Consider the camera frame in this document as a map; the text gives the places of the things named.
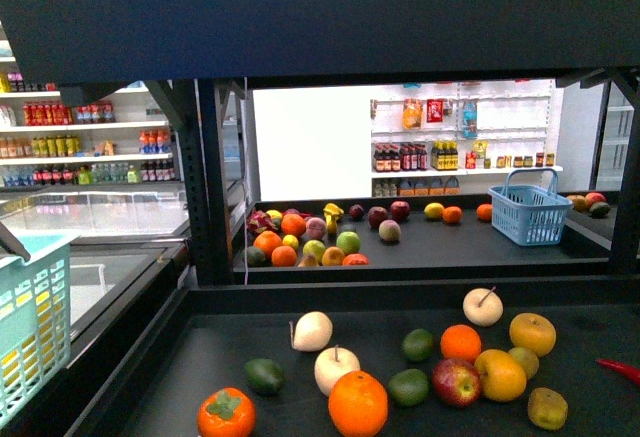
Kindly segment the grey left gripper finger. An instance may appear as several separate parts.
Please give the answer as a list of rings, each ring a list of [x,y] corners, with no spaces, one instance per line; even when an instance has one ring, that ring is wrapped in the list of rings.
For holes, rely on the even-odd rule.
[[[21,257],[25,262],[31,260],[31,254],[22,242],[3,224],[0,223],[1,247],[9,254]]]

